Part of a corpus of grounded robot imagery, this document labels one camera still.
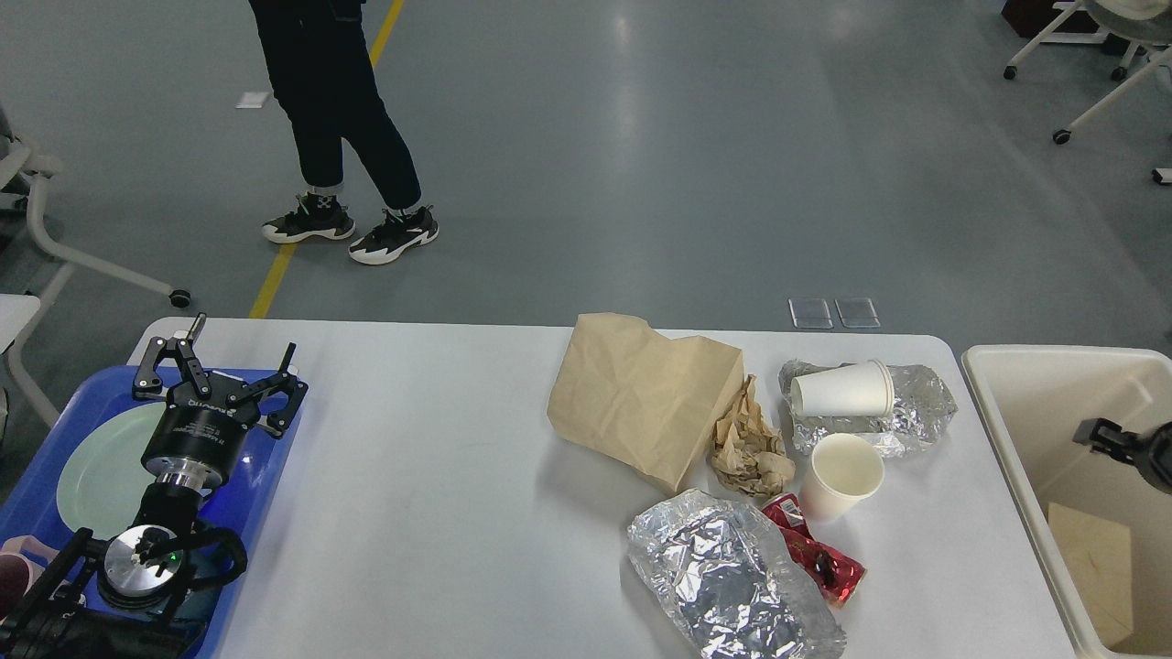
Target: red wrapper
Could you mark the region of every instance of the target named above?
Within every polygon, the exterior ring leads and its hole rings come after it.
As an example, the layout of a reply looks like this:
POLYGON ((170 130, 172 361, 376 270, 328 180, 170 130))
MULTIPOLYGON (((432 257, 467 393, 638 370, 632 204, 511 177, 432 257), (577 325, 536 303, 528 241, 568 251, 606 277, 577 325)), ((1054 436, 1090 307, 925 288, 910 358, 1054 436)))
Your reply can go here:
POLYGON ((774 498, 762 512, 781 529, 790 557, 818 584, 826 603, 841 609, 866 576, 866 569, 841 551, 813 539, 796 496, 786 494, 774 498))

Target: pink cup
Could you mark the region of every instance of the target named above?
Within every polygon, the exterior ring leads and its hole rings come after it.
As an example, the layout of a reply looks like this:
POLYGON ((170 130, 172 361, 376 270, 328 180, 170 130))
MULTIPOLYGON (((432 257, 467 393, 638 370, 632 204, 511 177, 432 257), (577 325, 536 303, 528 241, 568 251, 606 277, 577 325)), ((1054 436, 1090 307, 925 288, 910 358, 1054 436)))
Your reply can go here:
POLYGON ((0 620, 16 609, 25 593, 45 572, 45 565, 29 561, 26 553, 45 559, 46 564, 57 557, 57 550, 46 546, 33 536, 16 536, 5 541, 0 546, 0 620))

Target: gray floor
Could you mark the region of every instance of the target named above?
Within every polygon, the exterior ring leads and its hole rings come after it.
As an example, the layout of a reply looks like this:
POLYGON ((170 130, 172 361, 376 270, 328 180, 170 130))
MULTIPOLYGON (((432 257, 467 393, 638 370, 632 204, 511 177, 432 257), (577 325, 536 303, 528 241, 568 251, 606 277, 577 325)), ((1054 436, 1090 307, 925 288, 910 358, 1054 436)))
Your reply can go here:
MULTIPOLYGON (((1172 91, 1152 80, 1054 145, 1115 60, 1048 46, 1007 82, 1001 5, 407 0, 376 74, 442 237, 388 267, 305 244, 270 317, 791 330, 790 297, 866 295, 883 331, 958 353, 1168 352, 1172 190, 1147 172, 1172 165, 1172 91)), ((367 5, 372 39, 389 6, 367 5)), ((0 8, 0 102, 68 165, 62 239, 213 315, 248 314, 277 251, 258 225, 300 190, 275 103, 233 108, 267 88, 244 2, 0 8)), ((368 229, 379 198, 348 165, 368 229)), ((43 283, 12 252, 0 290, 43 283)), ((27 364, 63 403, 171 313, 82 273, 27 364)), ((0 496, 45 435, 13 399, 0 496)))

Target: white bin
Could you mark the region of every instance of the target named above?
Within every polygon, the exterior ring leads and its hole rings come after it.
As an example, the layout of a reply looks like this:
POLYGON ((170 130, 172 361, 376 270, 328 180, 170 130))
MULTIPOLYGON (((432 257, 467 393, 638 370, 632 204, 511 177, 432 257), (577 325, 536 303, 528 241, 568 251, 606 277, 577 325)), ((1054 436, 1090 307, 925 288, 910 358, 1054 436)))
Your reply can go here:
POLYGON ((976 346, 961 361, 1079 654, 1172 657, 1172 496, 1071 441, 1086 419, 1144 434, 1172 420, 1172 360, 1127 348, 976 346), (1095 633, 1050 535, 1050 502, 1131 528, 1134 632, 1113 651, 1095 633))

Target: white table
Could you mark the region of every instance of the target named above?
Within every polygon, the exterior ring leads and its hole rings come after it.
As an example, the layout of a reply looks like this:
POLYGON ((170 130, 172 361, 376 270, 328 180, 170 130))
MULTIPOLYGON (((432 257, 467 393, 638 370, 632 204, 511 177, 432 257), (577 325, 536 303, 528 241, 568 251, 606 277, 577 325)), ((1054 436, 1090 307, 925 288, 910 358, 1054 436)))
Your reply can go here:
MULTIPOLYGON (((185 330, 163 319, 143 341, 185 330)), ((693 332, 665 332, 669 337, 693 332)), ((744 349, 776 422, 791 358, 924 364, 960 412, 931 451, 815 536, 870 570, 836 617, 847 658, 1070 658, 952 351, 931 337, 700 332, 744 349)), ((665 498, 556 436, 565 327, 211 319, 205 366, 309 383, 220 657, 693 658, 625 557, 665 498)), ((139 342, 131 362, 142 354, 139 342)), ((707 464, 694 485, 735 497, 707 464)))
POLYGON ((0 353, 16 340, 20 331, 36 315, 41 300, 33 295, 0 293, 0 353))

